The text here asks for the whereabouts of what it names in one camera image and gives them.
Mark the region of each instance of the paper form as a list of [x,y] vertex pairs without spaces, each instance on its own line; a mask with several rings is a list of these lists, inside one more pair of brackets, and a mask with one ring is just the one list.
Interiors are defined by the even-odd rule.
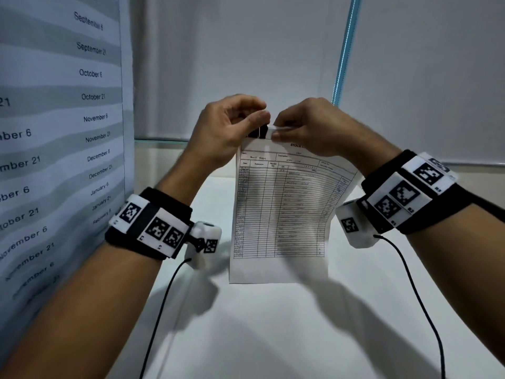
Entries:
[[128,0],[0,5],[0,366],[133,192]]
[[327,278],[330,221],[356,186],[357,169],[293,143],[250,138],[236,167],[230,283]]

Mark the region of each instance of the wrist-mounted device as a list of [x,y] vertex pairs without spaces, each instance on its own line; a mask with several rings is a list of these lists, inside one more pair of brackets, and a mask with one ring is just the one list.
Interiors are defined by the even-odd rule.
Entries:
[[196,252],[215,253],[221,229],[206,222],[191,222],[192,209],[148,187],[132,194],[110,221],[105,240],[113,246],[164,260],[176,258],[185,243]]
[[458,175],[427,153],[406,150],[362,183],[365,195],[335,210],[350,244],[368,248],[374,235],[393,228],[403,234],[426,229],[476,203],[504,221],[504,210],[466,191]]

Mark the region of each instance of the person's left arm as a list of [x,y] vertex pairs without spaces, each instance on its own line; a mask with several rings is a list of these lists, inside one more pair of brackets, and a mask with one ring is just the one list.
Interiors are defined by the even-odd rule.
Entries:
[[[270,120],[257,97],[208,104],[191,140],[157,189],[190,205],[209,174],[228,163],[248,133]],[[42,309],[0,379],[105,377],[148,299],[161,261],[101,246]]]

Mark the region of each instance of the wire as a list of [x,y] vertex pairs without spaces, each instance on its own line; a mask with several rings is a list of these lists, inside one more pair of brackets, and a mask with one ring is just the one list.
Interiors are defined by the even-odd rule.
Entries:
[[405,258],[401,254],[400,249],[398,247],[396,247],[396,245],[393,242],[391,242],[387,238],[383,237],[382,235],[374,235],[374,237],[379,238],[380,240],[385,240],[391,246],[393,246],[396,251],[398,251],[398,255],[400,255],[401,261],[403,262],[403,265],[405,266],[405,270],[407,271],[408,280],[411,282],[413,292],[414,292],[414,294],[416,294],[417,300],[419,301],[419,304],[421,305],[421,308],[423,309],[424,315],[426,315],[426,319],[428,319],[428,322],[430,323],[430,326],[433,329],[435,336],[437,337],[438,348],[440,350],[440,372],[442,375],[442,379],[445,379],[445,358],[444,358],[444,354],[443,354],[442,339],[440,339],[438,331],[435,328],[435,325],[433,324],[430,316],[428,315],[426,308],[424,307],[423,301],[421,300],[421,297],[419,296],[419,293],[417,292],[416,285],[413,284],[412,275],[410,274],[410,271],[408,269],[407,262],[405,261]]
[[142,364],[142,371],[140,372],[139,379],[143,378],[145,367],[148,364],[149,353],[151,352],[151,347],[153,346],[153,341],[155,340],[156,330],[158,329],[158,325],[160,324],[161,313],[163,312],[163,307],[165,307],[165,301],[167,300],[168,290],[170,290],[170,286],[172,286],[172,282],[174,281],[174,278],[177,275],[177,272],[179,271],[179,269],[182,267],[182,265],[184,263],[187,263],[189,261],[191,261],[191,258],[185,259],[184,261],[181,262],[181,264],[175,269],[174,275],[172,275],[172,279],[170,280],[170,283],[167,286],[167,291],[165,291],[165,296],[163,297],[163,301],[161,302],[160,313],[158,314],[158,318],[156,319],[156,324],[155,324],[155,328],[153,330],[153,335],[151,335],[151,340],[149,342],[148,351],[145,353],[144,364]]

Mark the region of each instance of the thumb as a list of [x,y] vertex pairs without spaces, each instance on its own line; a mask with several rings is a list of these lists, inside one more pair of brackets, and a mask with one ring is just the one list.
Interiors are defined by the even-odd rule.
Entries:
[[247,137],[249,133],[270,122],[270,112],[260,110],[245,117],[242,121],[233,125],[240,133],[240,137]]
[[302,128],[293,128],[293,129],[283,129],[276,130],[272,133],[272,141],[274,142],[294,142],[300,144],[302,137]]

